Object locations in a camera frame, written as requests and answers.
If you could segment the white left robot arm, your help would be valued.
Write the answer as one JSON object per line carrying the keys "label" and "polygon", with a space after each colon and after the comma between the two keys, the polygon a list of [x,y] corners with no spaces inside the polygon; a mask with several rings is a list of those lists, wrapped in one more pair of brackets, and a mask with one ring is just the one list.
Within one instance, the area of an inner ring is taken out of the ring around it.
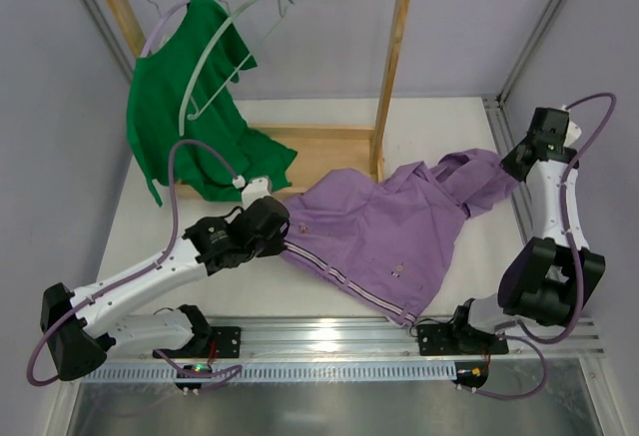
{"label": "white left robot arm", "polygon": [[169,248],[115,276],[75,289],[50,286],[40,327],[57,379],[79,379],[115,355],[197,355],[211,328],[195,306],[145,316],[137,309],[182,285],[282,253],[289,225],[285,206],[263,197],[223,217],[200,218],[173,234]]}

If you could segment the purple trousers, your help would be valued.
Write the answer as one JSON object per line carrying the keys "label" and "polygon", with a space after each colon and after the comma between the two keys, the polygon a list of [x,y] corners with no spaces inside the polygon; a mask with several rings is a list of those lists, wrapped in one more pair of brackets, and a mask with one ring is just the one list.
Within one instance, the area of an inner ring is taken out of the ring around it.
{"label": "purple trousers", "polygon": [[333,170],[285,200],[290,229],[282,258],[411,326],[438,294],[464,224],[517,185],[501,157],[481,149],[448,154],[433,167],[400,166],[381,183]]}

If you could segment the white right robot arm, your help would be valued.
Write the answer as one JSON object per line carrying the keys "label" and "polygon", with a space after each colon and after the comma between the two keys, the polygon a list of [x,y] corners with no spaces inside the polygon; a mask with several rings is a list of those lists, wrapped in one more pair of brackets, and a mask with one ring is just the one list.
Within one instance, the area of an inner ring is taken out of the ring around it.
{"label": "white right robot arm", "polygon": [[451,336],[463,352],[488,350],[501,329],[527,320],[559,326],[553,337],[524,333],[541,344],[566,338],[605,271],[603,256],[590,250],[579,220],[576,181],[580,135],[564,109],[538,108],[523,140],[502,167],[531,193],[533,236],[505,271],[498,290],[470,298],[453,315]]}

